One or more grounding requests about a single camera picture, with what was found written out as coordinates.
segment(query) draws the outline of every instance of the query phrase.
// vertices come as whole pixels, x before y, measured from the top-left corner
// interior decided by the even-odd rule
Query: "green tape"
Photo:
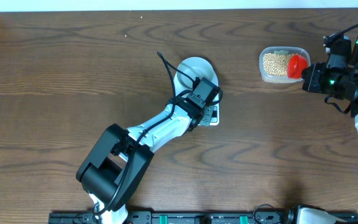
[[[160,224],[168,224],[168,216],[160,215]]]
[[[248,224],[248,217],[247,216],[240,216],[240,224]]]

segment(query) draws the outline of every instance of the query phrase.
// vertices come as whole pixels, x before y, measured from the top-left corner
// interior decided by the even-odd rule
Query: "wood grain surface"
[[[258,64],[278,45],[325,61],[322,36],[355,23],[358,9],[0,13],[0,223],[90,208],[75,172],[101,133],[146,121],[171,97],[157,50],[174,65],[213,64],[221,123],[161,148],[131,207],[356,211],[354,120],[301,83],[263,82]]]

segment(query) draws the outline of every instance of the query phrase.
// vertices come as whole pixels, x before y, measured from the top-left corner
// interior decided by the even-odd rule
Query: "transparent plastic container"
[[[307,59],[308,66],[310,66],[310,57],[307,51],[299,47],[268,47],[260,53],[259,56],[259,70],[260,74],[262,75],[262,80],[268,83],[296,83],[300,82],[303,79],[301,78],[288,78],[287,76],[275,76],[269,75],[264,69],[264,55],[267,53],[274,53],[278,50],[285,50],[288,51],[288,54],[298,54]]]

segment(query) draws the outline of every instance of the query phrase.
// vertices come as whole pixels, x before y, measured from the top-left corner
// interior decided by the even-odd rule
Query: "white wall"
[[[358,0],[0,0],[0,12],[358,7]]]

